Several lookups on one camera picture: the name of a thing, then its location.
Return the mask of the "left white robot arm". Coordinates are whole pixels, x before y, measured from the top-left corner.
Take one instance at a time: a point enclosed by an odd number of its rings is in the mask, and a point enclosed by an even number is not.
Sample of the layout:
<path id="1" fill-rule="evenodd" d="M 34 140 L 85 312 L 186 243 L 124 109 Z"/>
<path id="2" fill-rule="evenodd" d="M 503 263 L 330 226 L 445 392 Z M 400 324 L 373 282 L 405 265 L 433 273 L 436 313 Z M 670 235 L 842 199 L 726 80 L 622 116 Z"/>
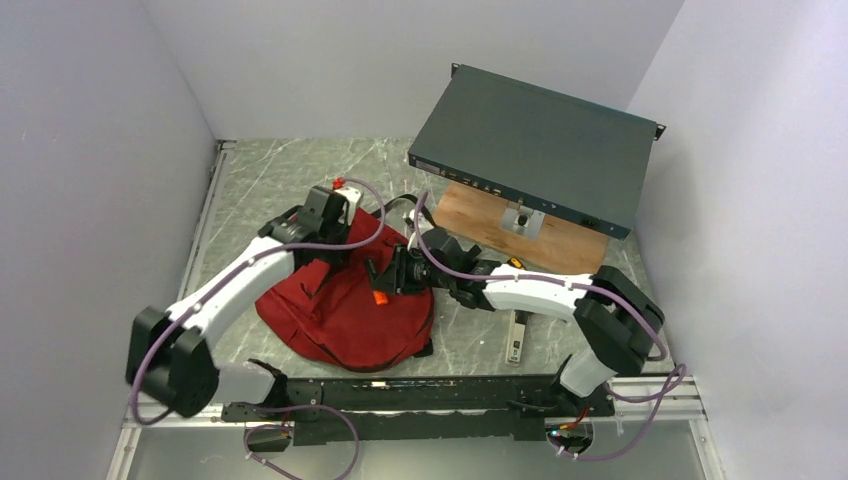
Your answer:
<path id="1" fill-rule="evenodd" d="M 317 260 L 341 260 L 374 241 L 348 240 L 368 185 L 314 186 L 305 202 L 262 225 L 235 260 L 195 292 L 164 310 L 147 307 L 131 327 L 126 380 L 129 412 L 144 426 L 176 414 L 191 418 L 209 405 L 243 404 L 272 420 L 291 409 L 287 376 L 261 361 L 219 364 L 215 345 L 267 291 Z"/>

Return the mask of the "red student backpack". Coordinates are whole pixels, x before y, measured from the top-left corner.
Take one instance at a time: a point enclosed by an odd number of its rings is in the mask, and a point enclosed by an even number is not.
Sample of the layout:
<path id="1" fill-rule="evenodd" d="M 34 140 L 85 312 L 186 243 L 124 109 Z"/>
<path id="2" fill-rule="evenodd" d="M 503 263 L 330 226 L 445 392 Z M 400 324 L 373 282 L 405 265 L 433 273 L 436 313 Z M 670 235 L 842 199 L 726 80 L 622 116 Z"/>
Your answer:
<path id="1" fill-rule="evenodd" d="M 378 306 L 366 263 L 385 267 L 403 234 L 385 227 L 336 265 L 316 259 L 255 303 L 261 320 L 298 355 L 357 373 L 386 370 L 432 352 L 435 289 L 388 295 Z"/>

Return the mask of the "orange capped marker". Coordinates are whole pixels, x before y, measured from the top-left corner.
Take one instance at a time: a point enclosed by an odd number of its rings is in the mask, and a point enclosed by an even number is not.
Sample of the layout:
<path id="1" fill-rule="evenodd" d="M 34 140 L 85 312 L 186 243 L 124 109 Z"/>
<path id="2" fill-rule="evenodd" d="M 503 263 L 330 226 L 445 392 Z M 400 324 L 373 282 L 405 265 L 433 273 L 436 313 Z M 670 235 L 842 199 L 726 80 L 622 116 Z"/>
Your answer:
<path id="1" fill-rule="evenodd" d="M 389 302 L 388 296 L 381 291 L 373 291 L 373 298 L 378 306 L 387 305 Z"/>

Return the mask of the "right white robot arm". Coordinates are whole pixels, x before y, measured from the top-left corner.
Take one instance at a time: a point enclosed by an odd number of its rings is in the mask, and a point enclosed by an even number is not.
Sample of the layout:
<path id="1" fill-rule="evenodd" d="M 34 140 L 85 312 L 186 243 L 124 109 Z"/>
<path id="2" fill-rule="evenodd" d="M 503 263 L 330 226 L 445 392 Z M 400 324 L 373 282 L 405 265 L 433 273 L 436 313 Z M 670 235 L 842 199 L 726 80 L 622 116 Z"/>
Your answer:
<path id="1" fill-rule="evenodd" d="M 619 269 L 603 265 L 593 274 L 557 275 L 480 253 L 436 228 L 412 244 L 392 246 L 383 264 L 366 259 L 364 266 L 372 289 L 387 295 L 444 289 L 468 309 L 573 319 L 588 347 L 562 361 L 550 387 L 552 404 L 564 415 L 584 409 L 609 380 L 638 375 L 647 362 L 667 357 L 662 310 Z"/>

